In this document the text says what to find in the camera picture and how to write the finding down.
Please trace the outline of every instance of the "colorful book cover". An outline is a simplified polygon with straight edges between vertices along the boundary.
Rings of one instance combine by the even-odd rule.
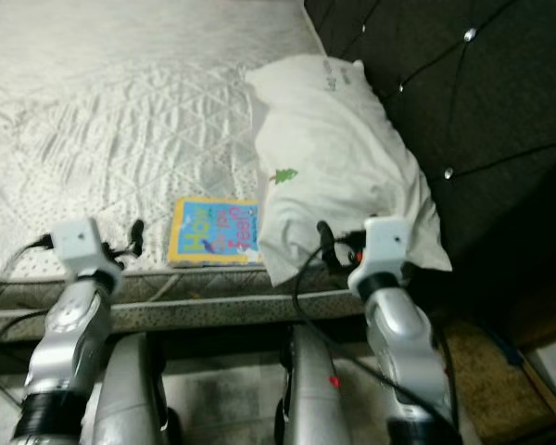
[[[177,201],[168,263],[261,264],[257,203],[208,197]]]

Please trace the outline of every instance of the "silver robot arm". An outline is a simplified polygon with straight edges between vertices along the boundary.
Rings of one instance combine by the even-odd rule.
[[[70,283],[45,319],[33,352],[12,444],[76,444],[109,335],[111,296],[121,267],[106,254],[93,219],[63,223],[51,234]]]
[[[449,380],[433,347],[432,326],[399,284],[411,226],[396,217],[371,218],[365,229],[366,248],[348,286],[364,303],[369,345],[384,375],[440,414],[434,417],[408,397],[381,385],[378,399],[390,443],[461,444],[461,436],[451,425]]]

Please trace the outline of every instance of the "pillowcase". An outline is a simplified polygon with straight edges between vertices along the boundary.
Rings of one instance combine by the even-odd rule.
[[[449,271],[440,221],[418,162],[393,128],[362,66],[297,56],[246,76],[259,155],[259,249],[273,285],[292,278],[319,246],[371,215],[413,224],[408,261]]]

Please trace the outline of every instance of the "dark upholstered headboard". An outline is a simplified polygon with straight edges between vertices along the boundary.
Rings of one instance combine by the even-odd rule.
[[[555,261],[556,0],[305,3],[328,55],[364,62],[473,292]]]

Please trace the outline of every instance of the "quilted mattress cover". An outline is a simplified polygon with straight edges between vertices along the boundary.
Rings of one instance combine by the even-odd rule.
[[[263,268],[170,270],[166,250],[177,198],[255,198],[245,72],[320,51],[297,0],[0,0],[0,271],[56,222],[92,215],[121,246],[139,217],[145,253],[118,303],[284,293]],[[63,274],[27,253],[0,309],[51,304]]]

